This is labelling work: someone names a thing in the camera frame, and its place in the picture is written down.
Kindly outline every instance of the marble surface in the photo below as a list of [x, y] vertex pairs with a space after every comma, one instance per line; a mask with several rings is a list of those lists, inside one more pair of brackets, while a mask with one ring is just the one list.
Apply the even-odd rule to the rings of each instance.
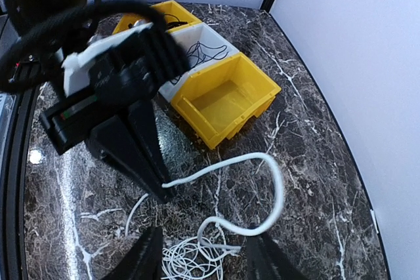
[[[258, 119], [210, 151], [160, 97], [154, 100], [159, 144], [171, 176], [185, 177], [222, 159], [267, 152], [285, 177], [285, 209], [269, 231], [309, 279], [386, 279], [387, 271], [366, 193], [331, 112], [293, 47], [265, 12], [187, 4], [265, 71], [283, 91]], [[101, 24], [110, 34], [117, 18]], [[56, 101], [41, 88], [35, 117]], [[270, 212], [270, 173], [248, 161], [179, 186], [168, 205], [148, 198], [123, 175], [93, 159], [80, 144], [58, 156], [37, 119], [33, 122], [25, 190], [25, 245], [30, 279], [100, 279], [123, 258], [148, 226], [163, 226], [166, 246], [196, 235], [208, 216], [241, 226]], [[206, 235], [220, 241], [216, 228]], [[225, 232], [231, 244], [243, 237]], [[227, 279], [245, 279], [244, 250], [224, 261]]]

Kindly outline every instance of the plastic bin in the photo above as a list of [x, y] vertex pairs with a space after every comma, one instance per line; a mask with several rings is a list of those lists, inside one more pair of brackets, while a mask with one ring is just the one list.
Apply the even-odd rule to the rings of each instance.
[[231, 139], [252, 116], [259, 117], [281, 88], [239, 53], [191, 75], [172, 106], [214, 149]]
[[[185, 28], [183, 30], [179, 30], [172, 33], [172, 36], [175, 38], [175, 41], [179, 43], [185, 51], [188, 51], [191, 46], [196, 44], [198, 41], [208, 47], [215, 48], [215, 47], [223, 47], [226, 45], [226, 50], [220, 53], [217, 58], [228, 58], [237, 53], [239, 50], [232, 44], [230, 44], [227, 40], [225, 40], [220, 34], [218, 34], [215, 30], [210, 28], [205, 23], [196, 24], [194, 26], [190, 26], [189, 28]], [[206, 47], [202, 47], [202, 52], [208, 54], [209, 56], [214, 56], [216, 53], [221, 52], [222, 49], [215, 50]], [[198, 59], [196, 57], [190, 57], [191, 65], [196, 64]], [[206, 67], [209, 67], [213, 64], [220, 62], [220, 60], [208, 60], [203, 62], [196, 67], [192, 68], [188, 73], [185, 73], [181, 78], [176, 78], [175, 80], [166, 82], [159, 90], [160, 94], [166, 99], [166, 101], [171, 102], [174, 95], [179, 91], [181, 86], [185, 83], [187, 78], [200, 71]]]
[[[183, 28], [187, 28], [188, 26], [201, 23], [201, 20], [199, 18], [191, 14], [188, 10], [186, 10], [175, 0], [165, 1], [164, 3], [157, 3], [152, 7], [162, 13], [167, 14], [165, 15], [165, 20], [167, 23], [178, 21], [178, 19], [180, 21], [187, 22], [187, 24], [183, 26], [178, 26], [176, 28], [170, 29], [169, 32], [174, 32]], [[134, 23], [136, 23], [136, 21], [140, 19], [141, 16], [139, 15], [125, 14], [123, 18], [119, 21], [118, 25], [115, 27], [115, 30], [112, 34], [116, 34], [129, 29], [130, 25], [134, 26]]]

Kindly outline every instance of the white cable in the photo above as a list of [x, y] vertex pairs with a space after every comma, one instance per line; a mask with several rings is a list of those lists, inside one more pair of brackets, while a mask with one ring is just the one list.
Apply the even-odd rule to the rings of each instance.
[[[197, 172], [197, 173], [195, 173], [195, 174], [193, 174], [189, 177], [181, 178], [180, 180], [174, 180], [173, 182], [162, 185], [163, 188], [170, 188], [170, 187], [173, 187], [173, 186], [193, 182], [194, 180], [197, 180], [198, 178], [202, 177], [203, 175], [205, 175], [207, 173], [210, 173], [214, 170], [220, 169], [220, 168], [225, 167], [227, 165], [236, 164], [236, 163], [246, 161], [246, 160], [250, 160], [250, 159], [263, 159], [264, 161], [266, 161], [268, 163], [268, 166], [270, 167], [270, 170], [271, 170], [271, 173], [272, 173], [272, 176], [273, 176], [273, 181], [274, 181], [274, 193], [275, 193], [274, 208], [272, 209], [272, 212], [270, 213], [268, 218], [259, 227], [255, 228], [255, 229], [252, 229], [252, 230], [241, 228], [241, 227], [236, 226], [236, 225], [232, 224], [231, 222], [229, 222], [229, 221], [227, 221], [223, 218], [219, 218], [217, 216], [211, 216], [211, 217], [205, 219], [198, 229], [198, 235], [197, 235], [198, 244], [199, 244], [198, 249], [201, 252], [201, 254], [206, 259], [208, 259], [208, 261], [210, 261], [210, 262], [220, 260], [221, 258], [224, 258], [225, 256], [228, 256], [229, 254], [238, 252], [241, 249], [241, 247], [239, 247], [239, 246], [231, 246], [231, 245], [223, 245], [223, 244], [214, 245], [214, 244], [210, 244], [209, 242], [205, 241], [203, 239], [203, 232], [210, 223], [218, 223], [222, 227], [224, 227], [225, 229], [227, 229], [227, 230], [229, 230], [229, 231], [231, 231], [235, 234], [250, 237], [250, 236], [257, 236], [257, 235], [260, 235], [260, 234], [264, 233], [265, 231], [270, 229], [276, 223], [277, 219], [280, 217], [280, 214], [282, 213], [283, 207], [284, 207], [284, 184], [283, 184], [282, 172], [281, 172], [276, 160], [274, 160], [271, 155], [268, 155], [266, 153], [260, 153], [260, 152], [248, 153], [248, 154], [241, 155], [239, 157], [234, 157], [232, 159], [225, 160], [225, 161], [216, 163], [214, 165], [211, 165], [209, 167], [206, 167], [205, 169], [202, 169], [201, 171], [199, 171], [199, 172]], [[204, 247], [209, 247], [210, 249], [224, 249], [224, 250], [228, 250], [228, 251], [225, 252], [223, 255], [221, 255], [217, 258], [214, 258], [214, 257], [210, 257], [209, 255], [207, 255], [205, 253], [205, 251], [203, 249]]]
[[133, 209], [131, 209], [129, 218], [127, 219], [127, 223], [125, 224], [125, 237], [128, 236], [129, 234], [129, 226], [130, 226], [130, 221], [131, 218], [133, 217], [134, 212], [136, 212], [137, 208], [139, 208], [139, 206], [141, 205], [141, 203], [143, 202], [143, 200], [145, 200], [145, 198], [147, 198], [149, 196], [148, 193], [145, 193], [136, 203], [136, 205], [133, 207]]
[[[220, 256], [216, 249], [204, 248], [207, 256], [216, 260]], [[166, 280], [204, 280], [216, 275], [223, 279], [223, 259], [215, 262], [198, 262], [199, 249], [197, 237], [191, 237], [170, 249], [163, 249], [162, 272]]]
[[[206, 167], [205, 169], [202, 169], [201, 171], [189, 177], [163, 184], [162, 187], [170, 188], [173, 186], [190, 183], [214, 170], [250, 159], [262, 159], [266, 161], [272, 173], [274, 181], [275, 201], [272, 212], [268, 218], [255, 229], [241, 228], [239, 226], [235, 226], [233, 223], [223, 218], [216, 216], [211, 216], [205, 219], [203, 223], [201, 223], [196, 237], [186, 239], [179, 244], [172, 246], [170, 249], [163, 249], [162, 271], [165, 274], [165, 277], [162, 277], [162, 279], [204, 280], [216, 274], [218, 280], [223, 280], [222, 263], [224, 257], [236, 254], [241, 249], [241, 247], [226, 244], [212, 244], [210, 240], [204, 238], [203, 232], [210, 223], [216, 223], [235, 234], [247, 237], [260, 235], [266, 232], [276, 223], [284, 207], [283, 176], [277, 162], [273, 159], [273, 157], [266, 153], [248, 153], [239, 157], [234, 157], [232, 159]], [[138, 206], [140, 206], [140, 204], [143, 202], [143, 200], [147, 198], [147, 196], [148, 194], [143, 195], [132, 209], [127, 221], [127, 225], [125, 226], [125, 236], [128, 234], [128, 227], [131, 217], [133, 216]], [[198, 253], [200, 253], [207, 261], [203, 263], [197, 262], [197, 259], [201, 259], [198, 256]]]

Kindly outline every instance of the white vein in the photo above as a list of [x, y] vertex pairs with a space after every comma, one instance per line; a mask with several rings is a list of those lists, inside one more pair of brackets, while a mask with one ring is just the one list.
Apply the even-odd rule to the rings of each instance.
[[[273, 148], [274, 146], [274, 141], [277, 137], [278, 132], [280, 131], [280, 129], [283, 127], [284, 123], [285, 123], [285, 119], [283, 119], [283, 121], [279, 124], [279, 119], [280, 119], [280, 114], [281, 112], [279, 111], [277, 113], [277, 117], [276, 117], [276, 128], [274, 128], [272, 130], [272, 132], [267, 136], [267, 138], [271, 139], [271, 144], [268, 146], [268, 149], [266, 150], [265, 153], [269, 153], [270, 150]], [[260, 164], [258, 164], [257, 170], [255, 171], [254, 174], [257, 174], [260, 171], [261, 166], [263, 165], [264, 161], [261, 161]]]
[[87, 276], [89, 277], [89, 280], [93, 280], [93, 274], [92, 274], [92, 268], [91, 268], [91, 261], [93, 258], [95, 258], [98, 255], [102, 254], [102, 250], [105, 249], [109, 243], [105, 243], [103, 244], [101, 247], [99, 247], [94, 253], [89, 253], [87, 250], [84, 249], [84, 247], [80, 244], [80, 240], [79, 240], [79, 234], [77, 233], [77, 229], [76, 229], [76, 225], [74, 222], [74, 217], [73, 217], [73, 234], [74, 234], [74, 241], [75, 241], [75, 245], [76, 247], [78, 247], [83, 255], [83, 262], [86, 265], [86, 269], [87, 269]]
[[45, 88], [47, 87], [47, 85], [48, 85], [48, 82], [44, 83], [44, 84], [43, 84], [43, 85], [41, 85], [41, 87], [39, 88], [39, 94], [38, 94], [38, 97], [37, 97], [37, 99], [38, 99], [38, 100], [39, 100], [39, 99], [44, 100], [44, 96], [43, 96], [42, 94], [44, 93], [44, 90], [45, 90]]
[[[217, 155], [219, 157], [219, 161], [221, 161], [222, 158], [221, 158], [219, 148], [217, 148]], [[223, 215], [219, 211], [219, 195], [221, 193], [221, 186], [222, 186], [222, 169], [219, 169], [218, 174], [217, 174], [217, 188], [216, 188], [216, 191], [215, 191], [215, 194], [214, 194], [215, 214], [219, 218], [223, 218]], [[226, 237], [224, 236], [224, 232], [223, 232], [223, 230], [221, 228], [221, 225], [219, 223], [216, 223], [216, 228], [218, 229], [218, 231], [220, 233], [220, 236], [223, 238], [223, 243], [226, 244]]]
[[315, 123], [309, 119], [305, 119], [304, 120], [305, 123], [312, 129], [313, 132], [315, 132], [316, 134], [318, 134], [318, 131], [315, 128]]
[[291, 181], [292, 181], [292, 183], [293, 183], [293, 187], [295, 188], [295, 189], [299, 189], [299, 187], [298, 187], [298, 185], [297, 185], [297, 183], [296, 183], [296, 181], [295, 181], [295, 178], [293, 177], [293, 175], [291, 174], [291, 172], [288, 172], [289, 173], [289, 175], [290, 175], [290, 179], [291, 179]]
[[[273, 62], [275, 62], [276, 63], [276, 65], [277, 65], [277, 68], [280, 70], [280, 75], [284, 75], [286, 78], [287, 78], [287, 80], [290, 82], [290, 84], [291, 84], [291, 86], [293, 87], [293, 90], [295, 90], [295, 93], [297, 94], [297, 96], [301, 99], [301, 101], [302, 101], [302, 104], [303, 104], [303, 106], [304, 106], [304, 108], [305, 109], [308, 109], [307, 107], [306, 107], [306, 104], [305, 104], [305, 102], [303, 101], [303, 97], [302, 97], [302, 95], [301, 95], [301, 93], [297, 90], [297, 87], [295, 86], [295, 84], [294, 84], [294, 82], [293, 82], [293, 78], [295, 77], [295, 76], [293, 76], [293, 77], [291, 77], [290, 75], [288, 75], [286, 72], [284, 72], [284, 70], [283, 70], [283, 68], [280, 66], [280, 64], [279, 64], [279, 62], [271, 55], [271, 54], [269, 54], [268, 52], [267, 52], [267, 50], [263, 47], [263, 46], [261, 46], [261, 44], [260, 43], [258, 43], [258, 42], [256, 42], [256, 44], [259, 46], [259, 48], [263, 51], [263, 52], [265, 52], [266, 53], [266, 55], [273, 61]], [[288, 64], [288, 62], [289, 62], [290, 60], [282, 60], [281, 62], [285, 62], [285, 63], [287, 63]]]
[[340, 238], [340, 232], [339, 229], [337, 227], [337, 221], [335, 219], [335, 207], [334, 207], [334, 202], [333, 202], [333, 220], [334, 220], [334, 226], [335, 226], [335, 234], [337, 236], [337, 240], [339, 242], [339, 250], [340, 250], [340, 260], [337, 262], [337, 266], [339, 266], [340, 268], [340, 272], [341, 272], [341, 279], [346, 280], [346, 273], [345, 273], [345, 269], [344, 269], [344, 258], [345, 258], [345, 253], [346, 253], [346, 244], [341, 241]]
[[123, 210], [122, 208], [106, 209], [106, 210], [102, 210], [102, 211], [98, 212], [97, 214], [91, 214], [89, 212], [82, 212], [80, 214], [80, 218], [81, 219], [92, 219], [92, 220], [95, 220], [95, 221], [99, 222], [99, 218], [101, 216], [103, 216], [104, 214], [113, 213], [113, 212], [122, 211], [122, 210]]
[[219, 5], [219, 8], [220, 8], [220, 14], [222, 14], [222, 13], [223, 13], [223, 11], [225, 11], [225, 12], [226, 12], [226, 10], [224, 10], [224, 9], [223, 9], [223, 6], [222, 6], [222, 5]]
[[70, 152], [63, 155], [62, 158], [62, 170], [58, 170], [55, 163], [55, 158], [53, 159], [54, 163], [54, 170], [56, 172], [56, 178], [58, 182], [58, 186], [60, 188], [60, 193], [62, 197], [62, 215], [63, 215], [63, 224], [64, 224], [64, 231], [65, 231], [65, 249], [66, 249], [66, 258], [69, 266], [70, 279], [80, 279], [80, 274], [77, 270], [77, 258], [76, 258], [76, 250], [79, 249], [83, 255], [83, 262], [86, 265], [87, 276], [89, 280], [93, 280], [93, 274], [91, 269], [91, 260], [96, 256], [102, 254], [102, 250], [109, 245], [106, 243], [102, 245], [98, 250], [94, 253], [89, 253], [85, 248], [81, 245], [79, 240], [79, 234], [77, 232], [76, 223], [75, 223], [75, 215], [74, 215], [74, 208], [75, 203], [73, 199], [73, 183], [72, 183], [72, 173], [73, 173], [73, 166], [74, 163], [72, 161], [72, 155]]

